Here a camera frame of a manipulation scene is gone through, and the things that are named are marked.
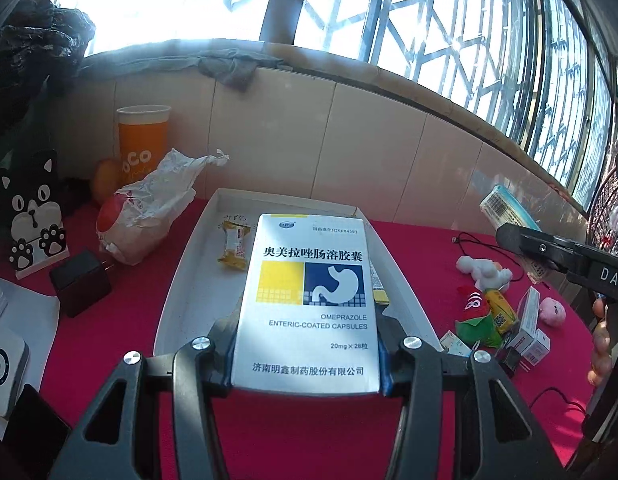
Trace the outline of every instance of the finger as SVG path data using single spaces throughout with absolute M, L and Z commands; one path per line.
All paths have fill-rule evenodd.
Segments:
M 606 329 L 606 322 L 601 321 L 593 330 L 593 344 L 596 347 L 596 351 L 600 353 L 608 353 L 609 345 L 611 344 L 611 336 Z
M 604 317 L 604 301 L 601 298 L 593 302 L 593 313 L 598 317 Z
M 611 372 L 611 368 L 614 367 L 614 361 L 609 354 L 593 352 L 591 354 L 591 367 L 597 375 L 606 377 Z
M 595 386 L 596 388 L 602 384 L 602 380 L 604 377 L 599 376 L 593 370 L 589 370 L 589 373 L 586 375 L 586 380 L 591 384 L 591 386 Z

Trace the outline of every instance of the blue square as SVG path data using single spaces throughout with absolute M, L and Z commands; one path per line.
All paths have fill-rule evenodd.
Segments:
M 364 298 L 362 266 L 305 263 L 304 304 L 362 306 Z

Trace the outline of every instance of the yellow square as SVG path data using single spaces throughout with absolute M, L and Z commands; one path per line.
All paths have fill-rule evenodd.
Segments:
M 304 283 L 304 263 L 265 260 L 260 267 L 259 293 L 256 295 L 256 301 L 300 305 L 303 303 Z

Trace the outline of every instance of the tiled wall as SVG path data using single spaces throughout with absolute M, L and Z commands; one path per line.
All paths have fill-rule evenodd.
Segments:
M 537 176 L 489 144 L 414 107 L 330 80 L 259 68 L 245 93 L 195 68 L 82 81 L 51 108 L 64 176 L 115 155 L 116 108 L 172 107 L 170 144 L 231 158 L 196 182 L 359 206 L 371 219 L 492 234 L 478 209 L 505 184 L 552 234 L 584 240 L 586 220 Z M 556 285 L 562 286 L 562 280 Z

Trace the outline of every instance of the metal bolt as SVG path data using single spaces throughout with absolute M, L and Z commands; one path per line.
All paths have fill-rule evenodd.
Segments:
M 128 365 L 135 365 L 138 361 L 140 361 L 140 357 L 140 352 L 132 350 L 131 352 L 127 352 L 122 360 Z
M 420 340 L 419 337 L 410 335 L 404 338 L 403 345 L 406 346 L 407 348 L 411 348 L 412 350 L 415 350 L 416 348 L 420 348 L 422 346 L 422 341 Z
M 475 354 L 473 354 L 473 358 L 479 363 L 488 363 L 491 361 L 491 355 L 489 352 L 485 352 L 484 350 L 478 350 Z
M 191 346 L 193 346 L 194 350 L 204 350 L 205 348 L 209 348 L 209 345 L 211 345 L 211 340 L 208 337 L 196 337 L 191 342 Z

